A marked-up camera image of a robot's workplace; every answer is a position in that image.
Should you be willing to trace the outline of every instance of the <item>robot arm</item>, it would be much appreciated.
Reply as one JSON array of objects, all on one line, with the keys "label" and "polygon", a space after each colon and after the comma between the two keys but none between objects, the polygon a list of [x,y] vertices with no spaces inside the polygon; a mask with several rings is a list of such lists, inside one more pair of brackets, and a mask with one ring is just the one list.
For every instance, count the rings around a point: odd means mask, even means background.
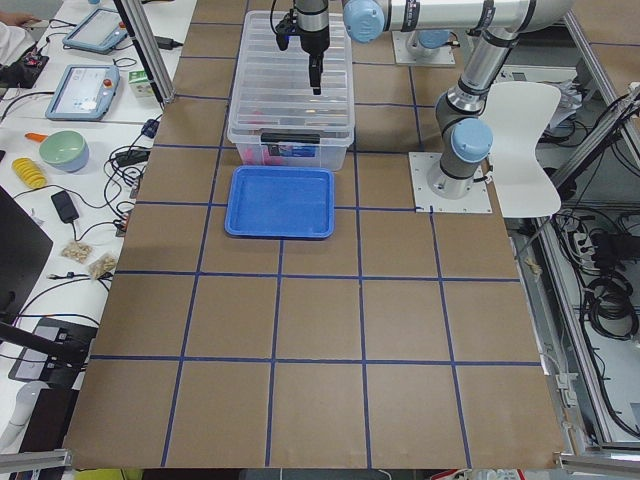
[{"label": "robot arm", "polygon": [[302,50],[309,54],[309,84],[313,94],[320,95],[322,61],[329,48],[329,0],[294,0],[275,30],[280,50],[288,48],[289,37],[300,37]]},{"label": "robot arm", "polygon": [[489,89],[521,32],[561,19],[574,0],[343,0],[344,23],[352,39],[368,43],[385,30],[470,28],[478,45],[457,85],[442,95],[436,118],[444,142],[440,164],[429,172],[438,195],[456,199],[469,190],[477,165],[493,141],[477,117]]}]

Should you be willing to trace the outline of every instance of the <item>white chair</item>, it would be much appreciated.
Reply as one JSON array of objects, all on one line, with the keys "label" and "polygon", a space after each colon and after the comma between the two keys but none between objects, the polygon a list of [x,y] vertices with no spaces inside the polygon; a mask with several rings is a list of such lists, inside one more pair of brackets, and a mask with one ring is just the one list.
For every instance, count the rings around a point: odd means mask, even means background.
[{"label": "white chair", "polygon": [[480,118],[493,130],[489,161],[505,218],[546,217],[560,209],[560,196],[536,158],[538,140],[559,102],[560,91],[542,83],[491,87]]}]

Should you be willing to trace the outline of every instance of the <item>black screen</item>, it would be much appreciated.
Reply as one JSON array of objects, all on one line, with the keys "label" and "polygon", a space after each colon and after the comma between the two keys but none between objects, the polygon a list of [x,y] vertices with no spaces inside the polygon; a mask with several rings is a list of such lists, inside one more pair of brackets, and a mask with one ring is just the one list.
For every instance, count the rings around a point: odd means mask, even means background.
[{"label": "black screen", "polygon": [[0,320],[12,323],[31,293],[53,242],[0,187]]}]

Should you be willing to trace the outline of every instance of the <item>orange object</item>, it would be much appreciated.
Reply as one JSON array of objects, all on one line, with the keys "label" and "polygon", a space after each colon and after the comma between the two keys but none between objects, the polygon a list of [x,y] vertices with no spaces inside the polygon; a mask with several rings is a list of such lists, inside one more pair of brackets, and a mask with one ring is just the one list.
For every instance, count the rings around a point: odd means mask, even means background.
[{"label": "orange object", "polygon": [[45,139],[49,136],[49,135],[43,135],[41,133],[33,133],[33,132],[29,132],[29,133],[25,133],[24,136],[26,138],[28,138],[29,140],[33,140],[35,142],[44,142]]},{"label": "orange object", "polygon": [[16,175],[29,188],[42,188],[47,184],[42,170],[30,158],[17,158],[11,164]]}]

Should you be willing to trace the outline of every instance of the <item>blue tray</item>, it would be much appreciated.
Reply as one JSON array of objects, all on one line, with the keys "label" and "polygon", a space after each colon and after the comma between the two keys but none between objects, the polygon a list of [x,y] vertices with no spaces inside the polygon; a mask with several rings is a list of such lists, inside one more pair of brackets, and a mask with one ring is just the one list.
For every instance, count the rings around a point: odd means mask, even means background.
[{"label": "blue tray", "polygon": [[327,238],[334,228],[333,173],[324,168],[238,167],[225,230],[249,237]]}]

